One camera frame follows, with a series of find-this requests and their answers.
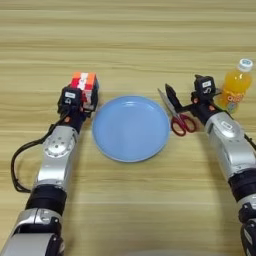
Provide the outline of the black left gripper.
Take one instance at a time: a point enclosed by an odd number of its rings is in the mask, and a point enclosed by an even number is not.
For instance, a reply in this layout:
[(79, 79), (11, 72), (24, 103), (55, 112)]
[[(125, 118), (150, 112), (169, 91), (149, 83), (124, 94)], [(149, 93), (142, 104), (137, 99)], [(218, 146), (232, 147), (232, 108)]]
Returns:
[[(92, 110), (96, 110), (96, 107), (98, 105), (98, 90), (99, 83), (96, 78), (91, 94)], [(59, 107), (58, 113), (60, 114), (59, 124), (62, 126), (69, 126), (75, 129), (77, 132), (81, 130), (85, 120), (91, 117), (91, 111), (81, 111), (78, 109), (73, 109), (71, 107)]]

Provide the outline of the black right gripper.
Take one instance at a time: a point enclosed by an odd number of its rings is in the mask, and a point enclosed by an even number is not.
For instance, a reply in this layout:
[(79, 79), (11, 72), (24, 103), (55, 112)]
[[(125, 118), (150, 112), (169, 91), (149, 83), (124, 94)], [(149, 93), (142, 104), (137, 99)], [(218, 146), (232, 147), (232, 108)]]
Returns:
[(220, 113), (221, 109), (214, 103), (214, 96), (222, 94), (222, 89), (216, 88), (214, 94), (202, 95), (196, 92), (191, 93), (191, 104), (182, 106), (176, 96), (172, 86), (165, 84), (167, 98), (172, 103), (178, 113), (190, 112), (194, 117), (205, 125), (215, 114)]

